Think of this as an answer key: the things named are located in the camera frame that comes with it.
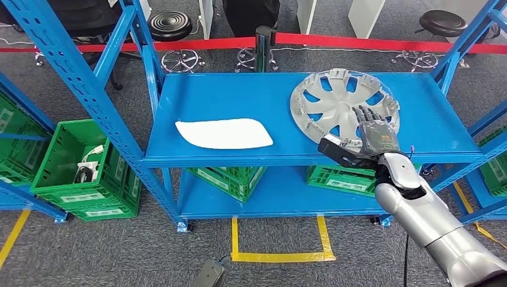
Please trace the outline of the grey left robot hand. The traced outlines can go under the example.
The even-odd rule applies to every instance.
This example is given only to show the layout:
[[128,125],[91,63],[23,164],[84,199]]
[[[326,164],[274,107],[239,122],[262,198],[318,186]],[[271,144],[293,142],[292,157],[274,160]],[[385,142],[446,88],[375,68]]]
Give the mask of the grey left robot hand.
[[221,287],[229,268],[218,259],[208,259],[192,282],[192,287]]

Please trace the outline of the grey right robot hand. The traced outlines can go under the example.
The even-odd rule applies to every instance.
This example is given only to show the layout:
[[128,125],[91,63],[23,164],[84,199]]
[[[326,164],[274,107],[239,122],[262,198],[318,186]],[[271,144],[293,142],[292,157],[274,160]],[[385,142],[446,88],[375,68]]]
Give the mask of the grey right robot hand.
[[379,113],[363,105],[352,108],[358,121],[363,142],[361,153],[378,154],[400,151],[398,138],[392,125]]

